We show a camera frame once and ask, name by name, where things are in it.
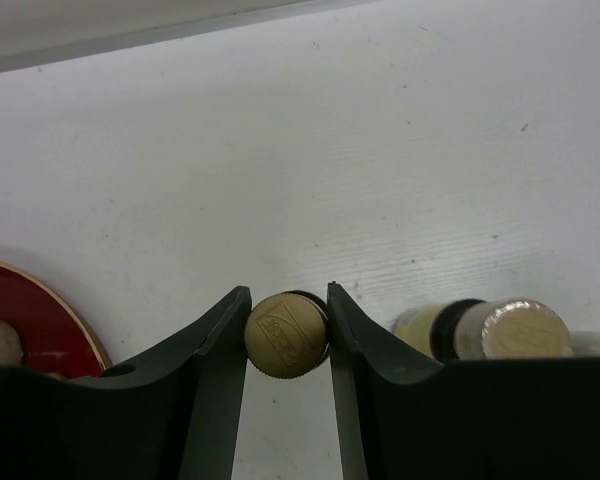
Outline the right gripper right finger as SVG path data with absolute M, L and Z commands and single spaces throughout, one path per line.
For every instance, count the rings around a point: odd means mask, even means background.
M 600 357 L 441 364 L 327 290 L 347 479 L 600 479 Z

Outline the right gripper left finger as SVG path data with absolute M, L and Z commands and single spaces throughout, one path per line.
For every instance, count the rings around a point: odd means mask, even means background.
M 227 479 L 250 291 L 97 377 L 0 367 L 0 479 Z

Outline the yellow label bottle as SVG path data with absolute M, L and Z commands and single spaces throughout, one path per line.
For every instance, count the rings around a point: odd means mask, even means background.
M 304 290 L 271 295 L 249 314 L 244 344 L 261 373 L 283 380 L 304 376 L 329 357 L 326 303 Z
M 573 355 L 562 318 L 525 298 L 470 298 L 407 310 L 396 318 L 393 334 L 440 363 Z

